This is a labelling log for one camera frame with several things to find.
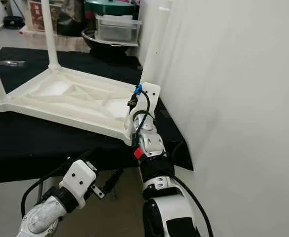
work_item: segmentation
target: clear plastic box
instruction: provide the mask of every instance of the clear plastic box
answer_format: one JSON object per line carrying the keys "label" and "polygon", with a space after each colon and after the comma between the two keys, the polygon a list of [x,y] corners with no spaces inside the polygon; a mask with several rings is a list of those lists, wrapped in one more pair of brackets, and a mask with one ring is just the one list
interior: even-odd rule
{"label": "clear plastic box", "polygon": [[137,43],[142,22],[132,16],[95,15],[100,40]]}

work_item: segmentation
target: blue connector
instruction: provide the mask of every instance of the blue connector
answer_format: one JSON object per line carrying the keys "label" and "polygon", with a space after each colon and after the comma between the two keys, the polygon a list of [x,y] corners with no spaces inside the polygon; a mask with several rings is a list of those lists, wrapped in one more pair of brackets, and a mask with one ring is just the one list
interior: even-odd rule
{"label": "blue connector", "polygon": [[141,94],[141,90],[142,90],[142,85],[141,84],[137,85],[134,90],[134,94],[137,94],[137,95]]}

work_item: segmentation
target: cable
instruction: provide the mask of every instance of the cable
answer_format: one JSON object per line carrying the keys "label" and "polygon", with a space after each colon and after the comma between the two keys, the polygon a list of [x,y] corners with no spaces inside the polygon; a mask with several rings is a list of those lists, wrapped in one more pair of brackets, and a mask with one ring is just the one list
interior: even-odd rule
{"label": "cable", "polygon": [[147,115],[149,114],[149,110],[150,110],[150,99],[149,99],[149,96],[148,96],[147,93],[146,93],[145,91],[143,91],[143,90],[140,90],[140,92],[143,93],[144,96],[145,96],[145,98],[146,98],[147,107],[146,107],[146,111],[145,111],[144,117],[143,117],[141,123],[139,124],[139,126],[138,126],[138,128],[137,128],[137,130],[136,130],[136,132],[135,132],[136,135],[139,134],[140,129],[142,128],[142,126],[143,126],[143,124],[144,124],[144,121],[145,121]]}
{"label": "cable", "polygon": [[21,199],[21,217],[23,218],[24,215],[26,214],[26,207],[25,207],[25,203],[26,203],[26,199],[28,194],[36,187],[38,186],[40,183],[42,183],[43,181],[47,180],[48,178],[50,178],[51,176],[53,176],[53,174],[55,174],[57,171],[59,171],[60,169],[62,169],[62,165],[60,167],[57,167],[56,169],[54,169],[53,171],[51,171],[50,173],[48,173],[46,176],[40,178],[37,182],[35,182],[33,185],[31,185],[26,192],[23,194],[22,199]]}
{"label": "cable", "polygon": [[17,5],[16,1],[15,1],[15,0],[13,0],[13,2],[15,3],[16,7],[18,8],[18,11],[19,11],[19,12],[20,12],[20,14],[22,15],[22,18],[24,18],[24,20],[25,20],[25,17],[24,17],[24,15],[22,14],[22,12],[21,12],[21,10],[20,10],[19,6]]}
{"label": "cable", "polygon": [[171,177],[172,179],[176,180],[185,190],[186,192],[188,192],[188,194],[191,196],[191,198],[194,200],[195,204],[197,205],[197,207],[199,208],[200,212],[202,213],[204,220],[206,222],[206,226],[208,229],[208,234],[209,237],[213,237],[213,232],[212,232],[212,228],[211,228],[211,224],[210,221],[208,219],[208,216],[203,208],[203,206],[200,204],[200,202],[198,201],[198,199],[196,198],[196,196],[193,194],[193,192],[186,186],[186,184],[184,184],[183,181],[181,181],[179,178],[177,178],[175,175],[173,174],[167,174],[169,177]]}

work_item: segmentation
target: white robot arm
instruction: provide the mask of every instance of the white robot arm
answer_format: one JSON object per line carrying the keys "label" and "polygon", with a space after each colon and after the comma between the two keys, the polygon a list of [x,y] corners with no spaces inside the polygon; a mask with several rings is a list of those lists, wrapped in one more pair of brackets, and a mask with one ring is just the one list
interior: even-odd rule
{"label": "white robot arm", "polygon": [[[192,196],[202,212],[209,236],[210,222],[193,193],[174,175],[174,167],[167,157],[161,136],[154,125],[154,109],[158,101],[159,87],[145,83],[138,86],[129,101],[129,128],[134,132],[134,155],[140,162],[143,184],[143,222],[145,237],[200,237],[192,209],[184,189]],[[58,219],[75,208],[85,206],[91,192],[103,198],[116,184],[122,171],[117,171],[99,189],[93,183],[96,168],[89,162],[77,160],[42,204],[34,206],[24,217],[17,237],[47,237],[52,235]]]}

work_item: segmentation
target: black table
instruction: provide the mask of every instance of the black table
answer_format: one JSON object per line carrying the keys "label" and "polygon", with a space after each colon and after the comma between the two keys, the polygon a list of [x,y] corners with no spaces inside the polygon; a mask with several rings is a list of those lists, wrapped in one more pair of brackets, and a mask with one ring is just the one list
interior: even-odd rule
{"label": "black table", "polygon": [[[136,65],[110,64],[87,53],[58,52],[58,58],[63,67],[131,84],[138,84],[142,73]],[[46,50],[5,47],[0,60],[26,61],[23,67],[0,66],[7,93],[48,65]],[[161,100],[155,113],[165,147],[173,153],[172,162],[193,170],[186,142]],[[99,170],[138,166],[132,147],[121,140],[15,112],[0,113],[0,182],[42,177],[66,157],[77,158],[95,148],[93,164]]]}

